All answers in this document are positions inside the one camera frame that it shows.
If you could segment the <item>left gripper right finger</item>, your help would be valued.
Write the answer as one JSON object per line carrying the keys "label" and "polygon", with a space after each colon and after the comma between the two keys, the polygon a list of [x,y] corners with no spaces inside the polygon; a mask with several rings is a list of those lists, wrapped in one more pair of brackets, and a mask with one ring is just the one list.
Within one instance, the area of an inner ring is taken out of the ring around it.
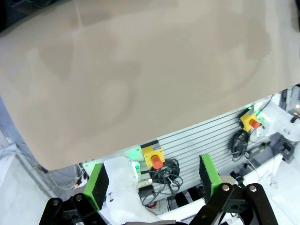
{"label": "left gripper right finger", "polygon": [[193,225],[220,225],[227,213],[236,214],[244,225],[278,224],[261,184],[239,187],[222,182],[208,154],[199,156],[199,175],[205,205],[193,218]]}

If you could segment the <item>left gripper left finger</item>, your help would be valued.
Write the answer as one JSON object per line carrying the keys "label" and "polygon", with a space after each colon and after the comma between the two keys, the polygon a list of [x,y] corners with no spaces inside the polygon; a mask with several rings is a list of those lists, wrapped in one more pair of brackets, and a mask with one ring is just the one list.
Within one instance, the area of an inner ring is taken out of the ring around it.
{"label": "left gripper left finger", "polygon": [[96,164],[82,193],[63,201],[60,198],[48,200],[41,225],[106,225],[99,214],[106,198],[109,178],[104,164]]}

